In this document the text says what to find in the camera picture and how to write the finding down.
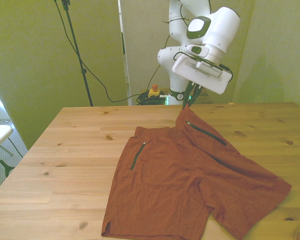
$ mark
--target metal pole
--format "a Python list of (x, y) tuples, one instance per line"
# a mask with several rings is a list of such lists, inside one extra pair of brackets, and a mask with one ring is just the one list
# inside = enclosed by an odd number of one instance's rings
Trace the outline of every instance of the metal pole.
[(80, 67), (81, 67), (81, 73), (82, 73), (82, 76), (83, 76), (83, 80), (84, 80), (86, 92), (88, 94), (90, 106), (93, 107), (94, 105), (92, 103), (92, 99), (91, 99), (91, 95), (90, 95), (90, 91), (89, 91), (89, 86), (88, 86), (88, 82), (87, 82), (87, 78), (86, 78), (87, 70), (83, 67), (83, 64), (82, 64), (82, 60), (81, 60), (80, 53), (79, 53), (79, 48), (78, 48), (76, 37), (75, 37), (75, 32), (74, 32), (74, 29), (72, 27), (70, 15), (69, 15), (68, 5), (70, 5), (70, 1), (69, 0), (61, 0), (61, 1), (62, 1), (63, 9), (66, 12), (66, 16), (68, 18), (68, 22), (69, 22), (69, 25), (70, 25), (70, 29), (71, 29), (71, 33), (72, 33), (72, 38), (73, 38), (73, 41), (74, 41), (74, 46), (75, 46), (76, 54), (77, 54), (78, 59), (79, 59), (79, 63), (80, 63)]

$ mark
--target red shorts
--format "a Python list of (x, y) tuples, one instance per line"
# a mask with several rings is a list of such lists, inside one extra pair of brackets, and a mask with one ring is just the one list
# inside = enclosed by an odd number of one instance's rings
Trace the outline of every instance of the red shorts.
[(186, 106), (176, 127), (137, 127), (128, 140), (113, 177), (101, 235), (200, 240), (212, 213), (241, 240), (290, 189)]

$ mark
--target wood grain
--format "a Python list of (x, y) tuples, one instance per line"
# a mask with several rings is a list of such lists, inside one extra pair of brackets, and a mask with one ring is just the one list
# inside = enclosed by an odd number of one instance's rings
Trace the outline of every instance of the wood grain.
[[(180, 106), (63, 108), (0, 187), (0, 240), (101, 240), (121, 152), (137, 126), (174, 127)], [(195, 104), (241, 154), (292, 185), (245, 240), (300, 240), (300, 107)], [(233, 240), (212, 216), (204, 240)]]

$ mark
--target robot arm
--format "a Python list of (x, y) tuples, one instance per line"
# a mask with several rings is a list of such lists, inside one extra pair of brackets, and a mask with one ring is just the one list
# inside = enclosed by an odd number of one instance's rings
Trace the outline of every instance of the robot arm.
[(195, 18), (186, 31), (186, 36), (192, 43), (184, 48), (184, 53), (188, 55), (180, 56), (173, 65), (172, 71), (213, 92), (222, 94), (232, 74), (220, 67), (220, 63), (236, 35), (240, 17), (227, 7), (210, 13), (208, 0), (180, 1), (195, 15)]
[[(189, 17), (189, 12), (195, 18), (186, 26), (182, 17)], [(222, 7), (212, 13), (209, 0), (170, 0), (170, 36), (181, 46), (161, 49), (158, 54), (159, 63), (170, 76), (170, 92), (181, 96), (190, 80), (222, 94), (232, 74), (221, 68), (220, 63), (239, 23), (239, 16), (230, 8)], [(169, 97), (172, 104), (180, 104), (178, 101), (183, 98), (174, 101)]]

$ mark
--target zipper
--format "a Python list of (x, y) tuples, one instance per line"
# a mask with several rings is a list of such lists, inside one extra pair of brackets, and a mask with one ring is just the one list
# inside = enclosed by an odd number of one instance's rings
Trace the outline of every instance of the zipper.
[(146, 142), (144, 142), (144, 143), (142, 144), (142, 146), (140, 147), (139, 151), (138, 151), (137, 154), (135, 155), (130, 170), (133, 170), (133, 169), (134, 169), (134, 167), (135, 167), (135, 165), (136, 165), (137, 158), (138, 158), (139, 154), (141, 153), (142, 149), (144, 149), (145, 145), (146, 145)]
[(224, 141), (222, 141), (219, 137), (217, 137), (216, 135), (211, 134), (210, 132), (207, 132), (195, 125), (193, 125), (191, 122), (189, 121), (185, 121), (186, 124), (188, 124), (189, 126), (193, 127), (195, 130), (198, 130), (199, 132), (208, 135), (209, 137), (212, 137), (213, 139), (217, 140), (219, 143), (223, 144), (223, 145), (227, 145)]

